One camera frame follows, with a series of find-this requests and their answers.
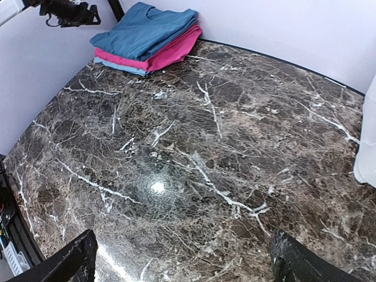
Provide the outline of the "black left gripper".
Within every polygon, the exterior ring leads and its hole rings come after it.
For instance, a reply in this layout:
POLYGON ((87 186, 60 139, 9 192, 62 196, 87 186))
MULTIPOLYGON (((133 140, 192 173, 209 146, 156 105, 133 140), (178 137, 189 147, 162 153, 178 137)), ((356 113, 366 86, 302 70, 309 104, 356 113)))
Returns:
POLYGON ((39 10, 40 16, 48 16, 46 25, 48 27, 79 27, 81 25, 100 25, 101 19, 96 5, 87 2, 76 4, 72 1, 41 1, 39 10), (55 15, 58 19, 57 25, 52 25, 49 21, 55 15))

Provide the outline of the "pink trousers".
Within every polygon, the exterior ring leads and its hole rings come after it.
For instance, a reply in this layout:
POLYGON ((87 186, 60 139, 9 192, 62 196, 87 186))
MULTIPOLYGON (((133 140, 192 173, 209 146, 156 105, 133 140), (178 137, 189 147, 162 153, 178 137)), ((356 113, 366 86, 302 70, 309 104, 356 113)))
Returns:
POLYGON ((202 32, 201 27, 192 25, 186 32, 179 35, 145 61, 123 58, 100 48, 95 49, 95 55, 100 59, 117 65, 133 67, 147 72, 158 71, 168 65, 183 61, 185 56, 193 49, 202 32))

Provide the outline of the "dark blue garment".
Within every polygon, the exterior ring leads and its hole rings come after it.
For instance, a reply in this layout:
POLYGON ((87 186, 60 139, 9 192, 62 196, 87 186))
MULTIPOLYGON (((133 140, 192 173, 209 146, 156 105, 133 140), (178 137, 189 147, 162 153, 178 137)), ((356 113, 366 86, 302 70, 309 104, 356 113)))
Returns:
POLYGON ((114 28, 98 33, 90 43, 123 58, 145 61, 185 33, 198 18, 198 12, 159 10, 143 2, 134 4, 114 28))

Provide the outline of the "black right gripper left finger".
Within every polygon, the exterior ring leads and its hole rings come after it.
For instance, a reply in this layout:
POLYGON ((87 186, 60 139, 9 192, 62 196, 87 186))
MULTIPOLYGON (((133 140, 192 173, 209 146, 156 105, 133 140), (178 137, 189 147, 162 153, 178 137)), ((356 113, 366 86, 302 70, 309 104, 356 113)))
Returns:
POLYGON ((87 229, 53 256, 10 281, 94 281, 98 243, 87 229))

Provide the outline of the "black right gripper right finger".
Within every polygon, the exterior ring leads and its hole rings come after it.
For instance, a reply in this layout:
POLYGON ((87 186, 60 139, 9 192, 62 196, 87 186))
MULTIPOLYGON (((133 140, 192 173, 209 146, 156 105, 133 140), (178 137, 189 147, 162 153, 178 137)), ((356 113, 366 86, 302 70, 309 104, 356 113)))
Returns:
POLYGON ((360 281, 321 259, 284 230, 276 229, 270 242, 274 281, 360 281))

